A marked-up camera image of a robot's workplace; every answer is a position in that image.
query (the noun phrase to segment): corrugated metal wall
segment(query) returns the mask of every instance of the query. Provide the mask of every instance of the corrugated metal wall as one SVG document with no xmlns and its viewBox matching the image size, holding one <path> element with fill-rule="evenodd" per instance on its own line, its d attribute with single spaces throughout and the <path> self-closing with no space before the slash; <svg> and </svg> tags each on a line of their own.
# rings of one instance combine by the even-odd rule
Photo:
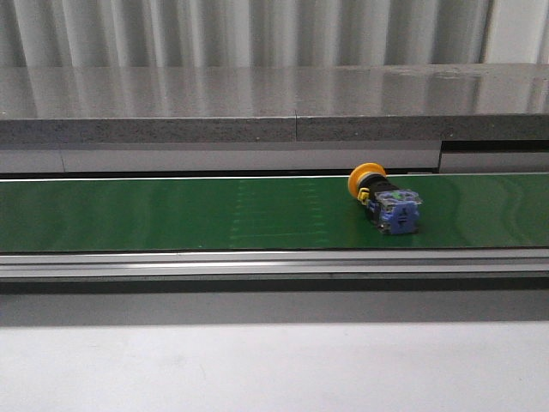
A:
<svg viewBox="0 0 549 412">
<path fill-rule="evenodd" d="M 0 0 L 0 66 L 549 63 L 549 0 Z"/>
</svg>

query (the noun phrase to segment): gray countertop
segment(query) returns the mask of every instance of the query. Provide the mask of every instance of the gray countertop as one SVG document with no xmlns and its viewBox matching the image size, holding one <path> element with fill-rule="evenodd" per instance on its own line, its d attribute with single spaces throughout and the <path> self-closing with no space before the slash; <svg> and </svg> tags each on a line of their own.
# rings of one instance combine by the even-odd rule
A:
<svg viewBox="0 0 549 412">
<path fill-rule="evenodd" d="M 549 65 L 1 68 L 0 144 L 535 140 Z"/>
</svg>

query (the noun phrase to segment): conveyor belt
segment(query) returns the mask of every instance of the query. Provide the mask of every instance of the conveyor belt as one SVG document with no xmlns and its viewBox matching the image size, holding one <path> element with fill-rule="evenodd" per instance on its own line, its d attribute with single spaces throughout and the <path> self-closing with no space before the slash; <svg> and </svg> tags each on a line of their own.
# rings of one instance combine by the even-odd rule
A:
<svg viewBox="0 0 549 412">
<path fill-rule="evenodd" d="M 380 234 L 343 177 L 3 181 L 0 275 L 547 275 L 548 173 L 390 179 L 419 233 Z"/>
</svg>

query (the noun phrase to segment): green conveyor belt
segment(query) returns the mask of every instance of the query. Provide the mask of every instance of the green conveyor belt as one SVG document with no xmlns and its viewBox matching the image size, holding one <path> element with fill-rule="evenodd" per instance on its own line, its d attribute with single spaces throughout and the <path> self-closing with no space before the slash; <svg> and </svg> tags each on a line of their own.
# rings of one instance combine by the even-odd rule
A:
<svg viewBox="0 0 549 412">
<path fill-rule="evenodd" d="M 382 235 L 345 178 L 0 182 L 0 251 L 549 246 L 549 174 L 389 179 L 419 233 Z"/>
</svg>

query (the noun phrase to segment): aluminum rail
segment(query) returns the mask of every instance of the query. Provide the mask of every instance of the aluminum rail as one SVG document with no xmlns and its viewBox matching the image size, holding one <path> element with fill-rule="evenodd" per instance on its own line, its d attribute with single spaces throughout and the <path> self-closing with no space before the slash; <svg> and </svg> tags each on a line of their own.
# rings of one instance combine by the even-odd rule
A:
<svg viewBox="0 0 549 412">
<path fill-rule="evenodd" d="M 25 279 L 353 279 L 548 277 L 549 248 L 205 251 L 0 256 L 0 282 Z"/>
</svg>

